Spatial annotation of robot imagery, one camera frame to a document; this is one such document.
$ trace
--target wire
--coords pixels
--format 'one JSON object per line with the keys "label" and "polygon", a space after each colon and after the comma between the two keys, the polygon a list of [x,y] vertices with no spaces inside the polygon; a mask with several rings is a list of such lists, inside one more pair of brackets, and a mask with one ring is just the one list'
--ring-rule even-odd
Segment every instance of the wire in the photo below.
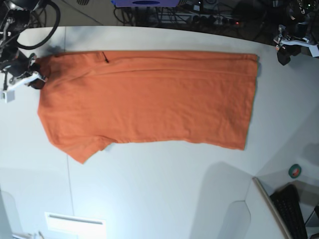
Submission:
{"label": "wire", "polygon": [[177,15],[176,14],[176,10],[174,9],[174,8],[170,8],[170,7],[166,7],[166,10],[167,10],[167,12],[169,11],[173,16],[174,16],[174,18],[175,18],[175,22],[178,24],[178,22],[177,22],[177,18],[176,17],[178,17],[179,19],[181,19],[183,22],[185,22],[186,24],[189,24],[189,22],[187,22],[185,19],[183,19],[181,16],[179,16],[179,15]]}
{"label": "wire", "polygon": [[4,82],[3,82],[3,90],[6,91],[8,89],[8,71],[4,72]]}
{"label": "wire", "polygon": [[[121,19],[117,16],[117,14],[116,14],[116,11],[117,11],[117,10],[120,10],[120,11],[121,11],[122,19],[123,19],[123,20],[121,20]],[[131,26],[134,26],[132,9],[129,9],[129,10],[131,11],[130,13],[129,13],[127,10],[128,10],[128,9],[126,9],[126,8],[124,8],[124,7],[116,7],[116,6],[115,6],[115,8],[114,8],[114,10],[113,10],[113,15],[114,15],[114,17],[116,18],[117,21],[119,21],[120,23],[123,24],[123,26],[125,26],[126,24],[131,25]]]}
{"label": "wire", "polygon": [[11,42],[13,39],[15,39],[17,36],[19,36],[20,33],[22,33],[24,30],[26,30],[26,29],[28,29],[28,28],[29,28],[29,26],[27,26],[27,27],[21,29],[21,30],[20,30],[19,32],[17,32],[15,35],[13,35],[12,37],[10,37],[10,39],[8,39],[7,41],[5,41],[2,45],[3,45],[3,46],[7,45],[7,44],[8,44],[9,42]]}
{"label": "wire", "polygon": [[39,42],[38,44],[36,44],[34,46],[24,46],[16,41],[15,45],[17,47],[25,49],[25,50],[33,50],[33,49],[38,48],[38,47],[42,46],[43,44],[45,44],[51,38],[51,36],[55,33],[55,31],[57,30],[59,23],[60,23],[61,12],[60,12],[58,5],[55,4],[54,2],[48,1],[47,4],[50,5],[51,7],[53,7],[53,9],[55,10],[55,14],[56,14],[55,23],[54,23],[54,26],[51,29],[50,33],[47,35],[46,38],[44,38],[41,42]]}
{"label": "wire", "polygon": [[317,43],[317,39],[314,36],[313,29],[314,29],[314,23],[316,22],[316,18],[318,16],[318,12],[319,12],[319,9],[316,11],[315,16],[314,16],[313,21],[311,22],[311,26],[310,26],[310,34],[314,38],[316,43]]}
{"label": "wire", "polygon": [[44,7],[44,8],[42,8],[42,10],[40,11],[40,13],[38,14],[39,19],[40,19],[40,17],[41,17],[41,15],[42,15],[42,13],[44,13],[44,24],[43,24],[43,27],[46,27],[47,15],[46,15],[46,9],[45,9],[45,7]]}
{"label": "wire", "polygon": [[101,25],[101,26],[104,26],[104,24],[100,23],[98,20],[94,19],[93,17],[85,14],[84,12],[80,11],[79,9],[77,9],[76,7],[72,6],[71,4],[69,4],[67,1],[65,0],[60,0],[62,1],[63,3],[67,4],[70,8],[72,8],[73,10],[77,11],[78,13],[86,16],[87,18],[91,19],[92,21],[95,21],[97,24]]}
{"label": "wire", "polygon": [[205,2],[208,3],[208,4],[214,5],[214,4],[217,3],[217,0],[213,0],[213,1],[211,1],[211,0],[205,0]]}
{"label": "wire", "polygon": [[280,5],[280,6],[271,6],[267,3],[265,3],[263,0],[257,0],[261,5],[267,7],[267,8],[284,8],[286,7],[292,0],[288,0],[287,2],[285,2],[284,4]]}
{"label": "wire", "polygon": [[36,27],[42,27],[40,19],[39,19],[39,15],[35,11],[33,11],[31,15],[35,18],[35,22],[37,23]]}
{"label": "wire", "polygon": [[222,5],[222,6],[225,6],[225,7],[228,7],[230,9],[235,9],[234,7],[230,6],[230,5],[227,5],[227,4],[224,4],[223,2],[219,2],[217,5]]}

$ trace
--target green tape roll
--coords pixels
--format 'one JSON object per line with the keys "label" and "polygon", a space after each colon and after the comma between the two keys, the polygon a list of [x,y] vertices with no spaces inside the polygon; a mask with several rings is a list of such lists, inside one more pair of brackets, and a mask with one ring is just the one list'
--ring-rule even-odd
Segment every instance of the green tape roll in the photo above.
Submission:
{"label": "green tape roll", "polygon": [[289,169],[289,176],[291,178],[298,178],[299,175],[301,174],[301,167],[299,164],[294,164],[293,166],[290,167]]}

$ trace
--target white table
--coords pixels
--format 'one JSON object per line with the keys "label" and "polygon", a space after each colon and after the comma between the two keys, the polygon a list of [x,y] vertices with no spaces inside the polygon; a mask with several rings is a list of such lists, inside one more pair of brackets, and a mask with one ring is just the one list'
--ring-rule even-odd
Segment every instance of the white table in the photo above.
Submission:
{"label": "white table", "polygon": [[[25,31],[19,41],[36,43],[48,30]],[[283,67],[275,49],[260,43],[169,29],[60,27],[35,53],[56,50],[255,53],[260,67],[244,151],[182,141],[112,144],[81,165],[48,143],[36,115],[39,92],[18,89],[13,103],[0,104],[1,134],[9,134],[0,138],[0,186],[15,198],[22,229],[40,229],[52,239],[75,237],[49,232],[44,211],[105,219],[108,239],[216,238],[230,202],[247,199],[248,207],[250,202],[251,208],[267,210],[262,202],[255,205],[258,196],[247,196],[251,177],[319,107],[319,60],[299,55]],[[297,142],[315,133],[307,132]],[[292,163],[286,159],[283,164]],[[306,173],[312,174],[310,166]],[[276,222],[268,223],[262,235],[256,229],[271,214],[262,218],[254,209],[251,214],[254,226],[247,239],[282,238]]]}

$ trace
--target orange t-shirt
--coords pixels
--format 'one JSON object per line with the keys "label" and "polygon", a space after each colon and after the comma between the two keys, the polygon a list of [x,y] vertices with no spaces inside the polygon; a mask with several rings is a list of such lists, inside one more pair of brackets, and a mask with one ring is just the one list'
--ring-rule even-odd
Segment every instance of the orange t-shirt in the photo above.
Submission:
{"label": "orange t-shirt", "polygon": [[185,140],[244,149],[257,56],[99,51],[39,59],[50,142],[84,163],[112,142]]}

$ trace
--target black cable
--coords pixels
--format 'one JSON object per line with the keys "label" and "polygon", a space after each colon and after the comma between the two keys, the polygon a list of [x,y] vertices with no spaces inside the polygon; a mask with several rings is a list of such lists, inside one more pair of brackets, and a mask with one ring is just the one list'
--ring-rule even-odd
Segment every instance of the black cable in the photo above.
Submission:
{"label": "black cable", "polygon": [[261,27],[260,27],[260,30],[258,31],[258,33],[256,34],[256,36],[252,39],[252,41],[255,41],[258,39],[258,37],[261,36],[261,34],[263,33],[264,29],[265,29],[265,23],[263,22]]}
{"label": "black cable", "polygon": [[239,28],[236,29],[236,34],[239,36],[239,38],[246,40],[243,35],[239,32]]}
{"label": "black cable", "polygon": [[161,24],[161,20],[160,20],[159,10],[158,10],[158,7],[157,7],[157,6],[155,7],[155,12],[156,12],[156,17],[157,17],[158,26],[159,26],[159,25]]}
{"label": "black cable", "polygon": [[17,37],[20,35],[20,33],[22,33],[24,30],[26,30],[26,29],[28,29],[28,28],[29,28],[29,26],[27,26],[27,27],[21,29],[21,30],[20,30],[19,32],[17,32],[15,35],[10,36],[10,38],[9,38],[7,41],[5,41],[5,42],[2,44],[2,46],[6,46],[9,42],[11,42],[11,41],[14,40],[15,38],[17,38]]}
{"label": "black cable", "polygon": [[46,9],[44,8],[44,27],[46,27],[46,20],[47,20],[47,15],[46,15]]}
{"label": "black cable", "polygon": [[[116,11],[117,10],[120,10],[122,12],[122,19],[123,20],[120,20],[119,17],[116,15]],[[114,15],[114,17],[116,18],[117,21],[119,21],[120,23],[123,24],[123,26],[125,26],[126,24],[131,24],[131,26],[133,26],[133,15],[130,17],[127,14],[128,18],[129,18],[129,21],[127,21],[126,18],[124,17],[124,11],[123,11],[123,9],[121,7],[115,7],[114,10],[113,10],[113,15]]]}
{"label": "black cable", "polygon": [[35,20],[36,20],[36,22],[37,22],[37,26],[36,26],[36,27],[42,27],[41,22],[40,22],[39,15],[38,15],[35,11],[33,11],[33,12],[31,13],[31,15],[35,18]]}
{"label": "black cable", "polygon": [[267,7],[267,8],[284,8],[286,7],[292,0],[288,0],[286,3],[280,5],[280,6],[271,6],[267,3],[265,3],[263,0],[257,0],[261,5]]}
{"label": "black cable", "polygon": [[32,15],[30,14],[30,22],[31,22],[31,28],[34,28],[34,19],[32,17]]}
{"label": "black cable", "polygon": [[178,14],[176,14],[176,10],[174,9],[174,10],[171,10],[171,9],[168,9],[167,8],[167,10],[169,10],[172,14],[173,14],[173,16],[174,16],[174,18],[175,18],[175,21],[177,22],[177,19],[176,19],[176,17],[178,17],[179,19],[181,19],[183,22],[185,22],[186,24],[189,24],[189,22],[187,22],[185,19],[183,19],[181,16],[179,16]]}
{"label": "black cable", "polygon": [[161,8],[160,21],[162,21],[162,19],[163,19],[163,11],[164,11],[164,7]]}
{"label": "black cable", "polygon": [[87,18],[91,19],[92,21],[95,21],[97,24],[104,26],[102,23],[100,23],[98,20],[94,19],[93,17],[85,14],[84,12],[81,12],[79,9],[77,9],[76,7],[72,6],[71,4],[69,4],[68,2],[66,2],[65,0],[60,0],[62,2],[64,2],[65,4],[67,4],[70,8],[72,8],[73,10],[77,11],[78,13],[86,16]]}
{"label": "black cable", "polygon": [[205,0],[205,2],[207,2],[208,4],[214,5],[217,3],[217,0]]}
{"label": "black cable", "polygon": [[42,46],[43,44],[45,44],[51,38],[51,36],[55,33],[55,31],[58,28],[59,23],[60,23],[61,12],[60,12],[60,9],[59,9],[58,5],[55,4],[54,2],[48,1],[47,4],[50,5],[51,7],[53,7],[53,9],[55,10],[55,13],[56,13],[55,23],[54,23],[54,26],[51,29],[50,33],[40,43],[38,43],[38,44],[36,44],[34,46],[24,46],[24,45],[21,45],[20,43],[18,43],[16,41],[15,45],[17,47],[25,49],[25,50],[33,50],[33,49],[38,48],[38,47]]}
{"label": "black cable", "polygon": [[228,7],[230,9],[232,9],[232,10],[235,9],[234,7],[232,7],[230,5],[227,5],[227,4],[223,3],[223,2],[219,2],[217,5],[222,5],[222,6]]}
{"label": "black cable", "polygon": [[6,91],[8,89],[8,71],[4,72],[4,82],[3,82],[3,90]]}
{"label": "black cable", "polygon": [[125,12],[128,16],[128,19],[130,21],[130,25],[131,26],[134,26],[134,23],[133,23],[133,11],[132,11],[132,8],[131,7],[128,7],[125,9]]}
{"label": "black cable", "polygon": [[314,36],[313,28],[314,28],[314,23],[316,22],[316,18],[318,16],[318,12],[319,12],[319,9],[316,11],[315,16],[314,16],[313,21],[311,22],[311,26],[310,26],[310,34],[314,38],[316,43],[317,43],[317,40],[316,40],[316,37]]}

